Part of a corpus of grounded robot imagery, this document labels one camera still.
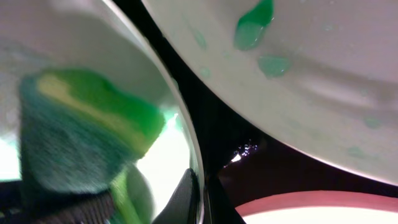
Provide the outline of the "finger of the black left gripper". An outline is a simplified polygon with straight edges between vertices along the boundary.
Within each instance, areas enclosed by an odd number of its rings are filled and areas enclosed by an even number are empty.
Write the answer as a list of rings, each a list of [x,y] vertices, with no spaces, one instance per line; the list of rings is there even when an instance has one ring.
[[[110,191],[50,194],[45,200],[22,196],[21,181],[1,182],[1,223],[106,223],[115,213]]]

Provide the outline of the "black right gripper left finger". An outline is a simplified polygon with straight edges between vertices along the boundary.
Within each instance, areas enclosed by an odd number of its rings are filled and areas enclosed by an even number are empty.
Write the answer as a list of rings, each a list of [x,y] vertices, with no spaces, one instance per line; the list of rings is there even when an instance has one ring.
[[[193,169],[187,169],[165,208],[152,224],[196,224],[199,189]]]

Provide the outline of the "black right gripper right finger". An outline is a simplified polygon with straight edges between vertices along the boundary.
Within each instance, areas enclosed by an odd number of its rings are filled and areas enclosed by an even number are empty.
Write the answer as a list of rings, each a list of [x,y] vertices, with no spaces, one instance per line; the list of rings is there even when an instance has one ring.
[[[246,224],[230,202],[219,178],[210,176],[205,184],[204,224]]]

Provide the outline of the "green scrubbing sponge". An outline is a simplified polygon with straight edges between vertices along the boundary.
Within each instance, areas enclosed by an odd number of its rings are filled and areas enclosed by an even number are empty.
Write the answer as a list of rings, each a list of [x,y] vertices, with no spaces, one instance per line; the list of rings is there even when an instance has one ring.
[[[22,176],[41,190],[94,194],[142,159],[162,112],[84,69],[50,69],[19,85]]]

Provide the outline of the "white plate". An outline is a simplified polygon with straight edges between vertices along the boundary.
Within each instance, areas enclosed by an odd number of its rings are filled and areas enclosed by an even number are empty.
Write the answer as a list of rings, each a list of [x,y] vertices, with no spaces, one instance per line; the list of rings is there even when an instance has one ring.
[[[236,207],[245,223],[397,224],[397,199],[344,191],[273,195]]]

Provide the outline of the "mint green plate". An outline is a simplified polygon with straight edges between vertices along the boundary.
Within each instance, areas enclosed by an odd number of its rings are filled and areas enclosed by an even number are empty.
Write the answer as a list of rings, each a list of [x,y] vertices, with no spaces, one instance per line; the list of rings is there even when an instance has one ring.
[[[96,72],[118,90],[156,106],[165,118],[147,154],[110,183],[115,213],[106,223],[152,223],[187,169],[199,189],[197,223],[204,218],[203,168],[188,111],[162,61],[112,1],[1,2],[1,182],[21,181],[22,196],[50,194],[22,176],[19,85],[50,69]]]

